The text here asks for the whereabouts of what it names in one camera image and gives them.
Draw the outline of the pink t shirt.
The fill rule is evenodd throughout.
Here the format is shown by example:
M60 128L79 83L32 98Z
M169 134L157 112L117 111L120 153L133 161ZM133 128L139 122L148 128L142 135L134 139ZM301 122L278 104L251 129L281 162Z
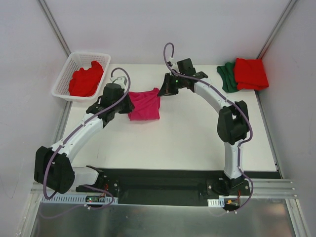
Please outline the pink t shirt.
M160 97L159 89L150 91L129 92L134 110L128 114L131 121L150 121L160 119Z

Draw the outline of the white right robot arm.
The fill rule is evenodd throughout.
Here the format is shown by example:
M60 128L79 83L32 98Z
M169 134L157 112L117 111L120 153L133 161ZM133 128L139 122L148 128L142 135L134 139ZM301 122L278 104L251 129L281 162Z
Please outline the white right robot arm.
M244 182L241 167L241 144L250 131L247 104L244 101L232 102L217 88L208 83L204 72L197 72L190 58L175 62L174 58L165 61L170 70L164 75L159 97L178 94L186 88L202 97L218 113L217 133L224 142L225 165L223 178L212 184L212 190L223 196L235 194Z

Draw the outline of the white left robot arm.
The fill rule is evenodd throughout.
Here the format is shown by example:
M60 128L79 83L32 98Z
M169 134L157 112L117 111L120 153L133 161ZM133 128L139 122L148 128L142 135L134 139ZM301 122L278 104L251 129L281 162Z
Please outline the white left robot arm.
M114 119L115 114L128 114L134 105L128 95L127 77L111 78L97 101L89 106L74 130L50 147L36 151L34 180L53 191L64 194L72 187L87 185L99 192L105 186L104 172L96 167L72 167L83 146Z

